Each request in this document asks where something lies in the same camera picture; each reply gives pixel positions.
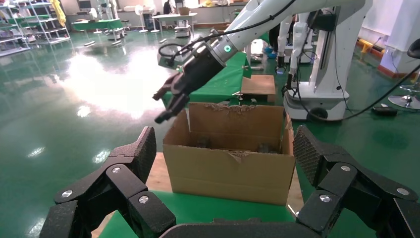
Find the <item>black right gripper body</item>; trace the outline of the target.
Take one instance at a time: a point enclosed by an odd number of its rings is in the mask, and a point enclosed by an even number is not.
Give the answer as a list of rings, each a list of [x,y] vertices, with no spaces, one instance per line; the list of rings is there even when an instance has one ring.
[[[207,84],[225,66],[213,50],[203,49],[183,66],[178,90],[183,94],[191,94]]]

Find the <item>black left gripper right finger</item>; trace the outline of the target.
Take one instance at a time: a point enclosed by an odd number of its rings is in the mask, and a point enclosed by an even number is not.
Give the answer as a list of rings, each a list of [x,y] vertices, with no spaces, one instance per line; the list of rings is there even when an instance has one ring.
[[[365,168],[343,147],[318,140],[304,125],[294,136],[293,153],[315,189],[297,215],[298,224],[325,238],[347,209],[378,238],[419,237],[419,196],[412,189]]]

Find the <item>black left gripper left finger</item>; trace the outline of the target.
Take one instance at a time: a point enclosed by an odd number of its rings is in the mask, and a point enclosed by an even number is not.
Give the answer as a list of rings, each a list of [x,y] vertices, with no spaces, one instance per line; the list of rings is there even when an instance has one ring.
[[[155,130],[114,148],[103,165],[60,190],[40,231],[42,238],[89,238],[118,211],[139,238],[158,238],[175,226],[175,215],[146,186],[157,154]]]

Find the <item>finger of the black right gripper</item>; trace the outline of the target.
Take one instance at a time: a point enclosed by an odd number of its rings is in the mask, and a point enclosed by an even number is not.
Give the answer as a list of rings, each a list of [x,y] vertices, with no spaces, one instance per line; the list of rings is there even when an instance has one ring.
[[[172,95],[165,111],[161,112],[156,118],[155,122],[161,124],[171,118],[177,116],[190,101],[190,96],[185,93]]]
[[[176,81],[177,79],[181,78],[181,76],[183,76],[183,73],[181,73],[181,72],[170,76],[165,81],[165,83],[162,85],[162,87],[159,90],[157,90],[157,92],[153,95],[153,99],[156,100],[156,101],[161,99],[166,92],[171,90],[173,82]]]

